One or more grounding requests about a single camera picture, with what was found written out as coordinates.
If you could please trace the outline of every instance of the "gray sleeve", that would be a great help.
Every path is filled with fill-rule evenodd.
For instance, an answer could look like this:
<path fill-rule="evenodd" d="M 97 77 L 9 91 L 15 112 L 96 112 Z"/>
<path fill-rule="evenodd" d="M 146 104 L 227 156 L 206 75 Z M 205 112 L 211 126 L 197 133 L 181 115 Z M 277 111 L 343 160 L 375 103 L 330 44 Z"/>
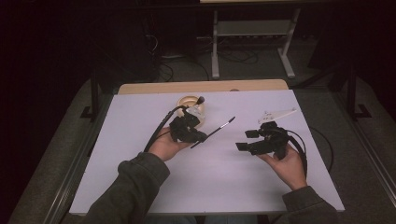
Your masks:
<path fill-rule="evenodd" d="M 151 153 L 123 161 L 118 171 L 116 180 L 91 206 L 82 223 L 142 223 L 170 175 L 165 163 Z"/>
<path fill-rule="evenodd" d="M 289 212 L 290 224 L 339 223 L 334 207 L 320 198 L 310 186 L 283 195 L 283 202 Z"/>

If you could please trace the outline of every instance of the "dark wall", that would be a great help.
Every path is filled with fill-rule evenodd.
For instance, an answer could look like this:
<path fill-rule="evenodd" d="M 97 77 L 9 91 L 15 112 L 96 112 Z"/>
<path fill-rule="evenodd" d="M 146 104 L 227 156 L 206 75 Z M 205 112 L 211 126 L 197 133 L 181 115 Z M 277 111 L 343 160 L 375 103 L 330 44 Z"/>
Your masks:
<path fill-rule="evenodd" d="M 113 93 L 124 83 L 151 82 L 159 73 L 145 37 L 147 23 L 136 1 L 70 1 L 67 32 L 85 63 L 95 69 L 102 91 Z"/>
<path fill-rule="evenodd" d="M 8 1 L 1 10 L 1 216 L 7 223 L 90 69 L 68 38 L 62 1 Z"/>
<path fill-rule="evenodd" d="M 349 1 L 332 9 L 310 65 L 325 69 L 340 61 L 353 64 L 357 75 L 375 91 L 396 120 L 394 53 L 396 19 L 388 1 Z"/>

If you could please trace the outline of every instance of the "table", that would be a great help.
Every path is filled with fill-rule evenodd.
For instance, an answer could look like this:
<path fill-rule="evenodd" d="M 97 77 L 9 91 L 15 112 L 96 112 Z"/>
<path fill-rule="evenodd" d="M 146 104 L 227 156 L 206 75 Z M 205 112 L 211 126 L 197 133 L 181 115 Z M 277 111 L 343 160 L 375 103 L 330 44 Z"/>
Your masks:
<path fill-rule="evenodd" d="M 202 132 L 215 130 L 233 116 L 236 119 L 198 147 L 186 148 L 166 163 L 171 175 L 148 211 L 150 215 L 286 211 L 281 195 L 289 192 L 289 188 L 265 162 L 239 152 L 234 143 L 249 142 L 244 131 L 259 128 L 257 119 L 264 109 L 291 107 L 297 112 L 277 124 L 297 132 L 304 139 L 308 183 L 337 210 L 344 210 L 294 93 L 287 90 L 283 80 L 244 80 L 122 86 L 108 110 L 70 213 L 84 215 L 88 211 L 116 178 L 118 164 L 133 158 L 144 148 L 159 122 L 186 94 L 205 97 L 206 118 L 200 129 Z"/>

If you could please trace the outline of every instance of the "table leg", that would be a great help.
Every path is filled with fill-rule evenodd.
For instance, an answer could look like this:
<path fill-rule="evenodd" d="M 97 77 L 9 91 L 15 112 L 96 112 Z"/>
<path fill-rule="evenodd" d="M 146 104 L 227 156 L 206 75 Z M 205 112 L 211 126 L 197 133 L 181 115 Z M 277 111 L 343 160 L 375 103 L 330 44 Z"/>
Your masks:
<path fill-rule="evenodd" d="M 293 38 L 294 29 L 295 29 L 295 27 L 297 25 L 297 20 L 298 20 L 298 17 L 300 15 L 300 11 L 301 11 L 300 8 L 296 8 L 294 10 L 293 17 L 292 17 L 292 19 L 290 21 L 289 30 L 288 30 L 288 33 L 286 35 L 286 42 L 285 42 L 285 44 L 283 45 L 282 48 L 279 48 L 277 50 L 277 52 L 279 53 L 280 60 L 282 61 L 283 67 L 285 68 L 286 74 L 288 75 L 289 78 L 294 78 L 295 74 L 293 72 L 293 69 L 291 68 L 291 65 L 290 65 L 290 62 L 289 62 L 287 54 L 288 54 L 288 49 L 289 49 L 289 46 L 290 46 L 291 39 Z"/>
<path fill-rule="evenodd" d="M 219 59 L 218 59 L 218 12 L 215 10 L 213 19 L 213 51 L 212 51 L 212 77 L 219 79 Z"/>

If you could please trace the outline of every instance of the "person's left hand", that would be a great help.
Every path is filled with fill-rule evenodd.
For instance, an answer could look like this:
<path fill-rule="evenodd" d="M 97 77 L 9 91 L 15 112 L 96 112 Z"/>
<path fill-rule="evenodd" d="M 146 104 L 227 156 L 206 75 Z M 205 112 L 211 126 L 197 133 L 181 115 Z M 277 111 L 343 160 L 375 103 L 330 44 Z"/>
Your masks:
<path fill-rule="evenodd" d="M 149 153 L 158 156 L 163 161 L 169 161 L 181 149 L 191 145 L 191 143 L 174 142 L 170 131 L 169 127 L 162 128 L 158 133 L 157 139 L 148 150 Z"/>

